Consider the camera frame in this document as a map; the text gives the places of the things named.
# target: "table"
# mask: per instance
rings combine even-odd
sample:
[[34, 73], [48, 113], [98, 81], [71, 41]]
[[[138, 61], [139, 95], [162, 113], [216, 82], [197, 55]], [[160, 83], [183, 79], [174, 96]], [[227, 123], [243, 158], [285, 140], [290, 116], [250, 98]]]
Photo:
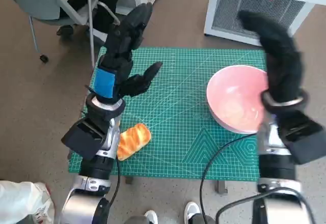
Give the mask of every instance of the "table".
[[[104, 53], [102, 47], [99, 56]], [[229, 65], [264, 69], [263, 51], [146, 47], [136, 50], [133, 58], [132, 74], [143, 74], [157, 61], [162, 61], [163, 66], [147, 93], [125, 98], [121, 131], [144, 123], [152, 140], [121, 162], [121, 174], [200, 179], [218, 148], [241, 137], [221, 127], [210, 115], [207, 83], [215, 72]], [[81, 160], [73, 153], [69, 172], [78, 173]], [[207, 179], [256, 181], [258, 176], [256, 138], [250, 137], [225, 149], [211, 166]]]

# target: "table leg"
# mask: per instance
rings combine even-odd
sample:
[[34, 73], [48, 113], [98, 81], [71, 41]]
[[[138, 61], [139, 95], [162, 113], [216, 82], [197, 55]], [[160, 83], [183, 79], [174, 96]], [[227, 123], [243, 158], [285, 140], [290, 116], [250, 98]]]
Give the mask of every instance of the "table leg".
[[220, 195], [227, 195], [228, 189], [226, 188], [225, 181], [215, 181], [215, 191]]
[[133, 182], [133, 177], [125, 177], [125, 182], [126, 184], [131, 185]]
[[69, 150], [69, 153], [67, 155], [67, 159], [70, 160], [71, 159], [71, 156], [72, 156], [72, 150]]

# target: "bread roll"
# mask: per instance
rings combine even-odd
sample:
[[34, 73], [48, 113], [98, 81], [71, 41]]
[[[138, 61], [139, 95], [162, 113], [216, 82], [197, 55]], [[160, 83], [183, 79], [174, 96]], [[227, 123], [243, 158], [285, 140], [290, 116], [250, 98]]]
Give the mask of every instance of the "bread roll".
[[151, 132], [144, 124], [137, 124], [120, 135], [118, 146], [119, 160], [125, 160], [147, 145], [151, 140]]

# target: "white pants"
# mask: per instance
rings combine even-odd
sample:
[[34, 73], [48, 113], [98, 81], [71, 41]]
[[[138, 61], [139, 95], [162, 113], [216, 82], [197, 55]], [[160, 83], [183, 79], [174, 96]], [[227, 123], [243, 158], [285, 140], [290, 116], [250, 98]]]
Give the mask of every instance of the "white pants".
[[0, 223], [13, 224], [43, 206], [43, 190], [32, 182], [0, 181]]

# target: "black cable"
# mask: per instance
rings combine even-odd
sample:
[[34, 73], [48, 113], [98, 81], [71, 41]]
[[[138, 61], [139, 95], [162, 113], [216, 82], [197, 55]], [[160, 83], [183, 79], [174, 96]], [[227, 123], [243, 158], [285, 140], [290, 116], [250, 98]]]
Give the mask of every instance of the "black cable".
[[[227, 146], [231, 145], [232, 143], [238, 141], [238, 140], [241, 140], [241, 139], [245, 139], [247, 137], [250, 137], [250, 136], [253, 136], [255, 134], [250, 134], [250, 135], [246, 135], [246, 136], [243, 136], [241, 138], [238, 138], [238, 139], [235, 139], [233, 141], [230, 141], [228, 142], [227, 144], [223, 145], [215, 154], [214, 156], [211, 158], [211, 160], [208, 162], [205, 170], [204, 170], [204, 173], [203, 173], [203, 176], [202, 176], [202, 179], [201, 179], [201, 183], [200, 183], [200, 189], [199, 189], [199, 200], [200, 200], [200, 207], [202, 209], [202, 214], [203, 214], [203, 218], [204, 218], [204, 222], [205, 224], [208, 224], [208, 221], [207, 221], [207, 218], [206, 218], [206, 214], [205, 214], [205, 210], [204, 210], [204, 204], [203, 204], [203, 185], [204, 185], [204, 180], [206, 178], [206, 175], [208, 173], [208, 170], [209, 170], [209, 167], [213, 164], [214, 160], [216, 159], [216, 157], [219, 155], [219, 153], [222, 152], [222, 150], [224, 150]], [[255, 196], [251, 196], [251, 197], [247, 197], [247, 198], [244, 198], [242, 200], [238, 200], [238, 201], [235, 201], [235, 202], [232, 202], [232, 203], [229, 203], [227, 205], [225, 205], [224, 207], [222, 207], [217, 213], [216, 213], [216, 217], [215, 217], [215, 223], [216, 224], [219, 224], [219, 217], [220, 215], [230, 209], [230, 208], [233, 208], [234, 206], [237, 206], [237, 205], [240, 205], [240, 204], [243, 204], [243, 203], [246, 203], [246, 202], [249, 202], [249, 201], [254, 201], [254, 200], [258, 200], [258, 199], [261, 199], [261, 198], [265, 198], [275, 192], [278, 192], [280, 190], [286, 190], [286, 191], [291, 191], [293, 193], [295, 193], [295, 195], [298, 197], [298, 199], [304, 203], [304, 205], [306, 206], [307, 208], [307, 211], [308, 211], [308, 214], [309, 214], [309, 217], [310, 217], [310, 220], [311, 220], [311, 224], [316, 224], [316, 221], [315, 221], [315, 218], [313, 216], [313, 213], [312, 213], [312, 210], [311, 210], [311, 207], [309, 206], [307, 200], [302, 196], [302, 194], [292, 188], [288, 188], [288, 187], [277, 187], [277, 188], [274, 188], [274, 189], [271, 189], [267, 192], [264, 192], [264, 193], [261, 193], [261, 194], [258, 194], [258, 195], [255, 195]]]
[[206, 175], [207, 175], [207, 172], [208, 172], [210, 166], [213, 164], [213, 162], [214, 162], [215, 158], [218, 156], [218, 154], [219, 154], [222, 150], [224, 150], [227, 146], [231, 145], [232, 143], [234, 143], [234, 142], [236, 142], [236, 141], [239, 141], [239, 140], [241, 140], [241, 139], [245, 139], [245, 138], [250, 137], [250, 136], [253, 136], [253, 135], [255, 135], [255, 133], [254, 133], [254, 134], [249, 134], [249, 135], [246, 135], [246, 136], [243, 136], [243, 137], [241, 137], [241, 138], [238, 138], [238, 139], [235, 139], [235, 140], [233, 140], [233, 141], [228, 142], [227, 144], [223, 145], [223, 146], [222, 146], [222, 147], [221, 147], [221, 148], [220, 148], [220, 149], [219, 149], [219, 150], [214, 154], [214, 156], [210, 159], [210, 161], [208, 162], [208, 164], [207, 164], [207, 166], [206, 166], [206, 168], [205, 168], [205, 170], [204, 170], [204, 173], [203, 173], [203, 176], [202, 176], [202, 180], [201, 180], [201, 183], [200, 183], [200, 188], [199, 188], [199, 201], [200, 201], [200, 207], [202, 208], [202, 214], [203, 214], [203, 218], [204, 218], [204, 222], [205, 222], [205, 224], [208, 224], [208, 222], [207, 222], [207, 218], [206, 218], [206, 214], [205, 214], [205, 210], [204, 210], [204, 204], [203, 204], [203, 185], [204, 185], [204, 180], [205, 180], [205, 178], [206, 178]]
[[120, 177], [121, 177], [121, 173], [120, 173], [120, 161], [119, 161], [118, 157], [116, 157], [116, 162], [117, 162], [117, 169], [118, 169], [118, 182], [117, 182], [116, 190], [114, 191], [114, 194], [113, 194], [112, 199], [111, 199], [111, 201], [110, 201], [110, 206], [112, 206], [114, 200], [116, 199], [116, 196], [117, 196], [117, 194], [118, 194], [119, 187], [120, 187]]
[[280, 190], [286, 190], [286, 191], [291, 191], [293, 193], [295, 193], [295, 195], [298, 197], [298, 199], [303, 202], [307, 208], [307, 211], [308, 211], [308, 214], [309, 214], [309, 217], [310, 217], [310, 220], [311, 220], [311, 224], [316, 224], [316, 221], [314, 219], [314, 216], [312, 214], [312, 210], [307, 202], [307, 200], [302, 196], [302, 194], [292, 188], [289, 188], [289, 187], [276, 187], [274, 189], [271, 189], [271, 190], [268, 190], [267, 192], [264, 192], [264, 193], [261, 193], [261, 194], [258, 194], [258, 195], [255, 195], [255, 196], [251, 196], [251, 197], [248, 197], [248, 198], [244, 198], [242, 200], [238, 200], [238, 201], [234, 201], [232, 203], [229, 203], [227, 204], [226, 206], [224, 206], [223, 208], [221, 208], [217, 213], [216, 213], [216, 219], [215, 219], [215, 223], [216, 224], [219, 224], [219, 217], [220, 215], [230, 209], [230, 208], [233, 208], [234, 206], [237, 206], [237, 205], [240, 205], [240, 204], [244, 204], [246, 202], [249, 202], [249, 201], [254, 201], [254, 200], [258, 200], [258, 199], [261, 199], [261, 198], [265, 198], [275, 192], [278, 192]]

